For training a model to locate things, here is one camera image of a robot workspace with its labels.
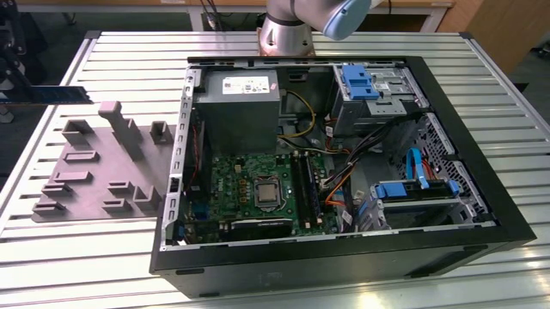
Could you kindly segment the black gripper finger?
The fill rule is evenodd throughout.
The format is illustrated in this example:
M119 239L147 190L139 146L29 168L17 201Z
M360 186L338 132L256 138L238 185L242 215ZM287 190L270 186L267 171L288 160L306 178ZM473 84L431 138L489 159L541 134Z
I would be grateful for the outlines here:
M33 100L32 84L24 75L24 65L19 61L9 43L1 43L1 103L29 104Z

